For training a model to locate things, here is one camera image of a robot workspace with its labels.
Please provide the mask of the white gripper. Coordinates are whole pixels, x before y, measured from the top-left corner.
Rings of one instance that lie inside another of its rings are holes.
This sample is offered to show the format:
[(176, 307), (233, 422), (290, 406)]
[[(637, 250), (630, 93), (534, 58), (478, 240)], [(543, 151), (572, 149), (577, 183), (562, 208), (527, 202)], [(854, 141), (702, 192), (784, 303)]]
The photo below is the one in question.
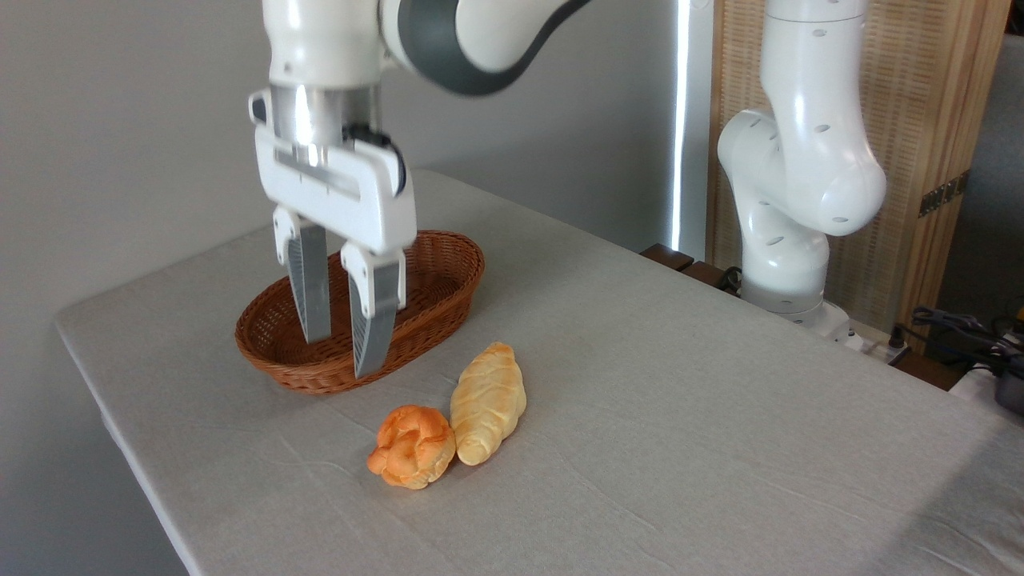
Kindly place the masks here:
[(278, 204), (272, 213), (278, 262), (288, 270), (305, 340), (321, 342), (332, 334), (325, 227), (355, 242), (340, 250), (348, 277), (355, 375), (378, 372), (396, 316), (406, 308), (406, 253), (400, 249), (412, 245), (417, 234), (412, 182), (398, 192), (398, 157), (356, 141), (326, 146), (326, 163), (308, 166), (267, 124), (257, 125), (254, 135), (261, 182)]

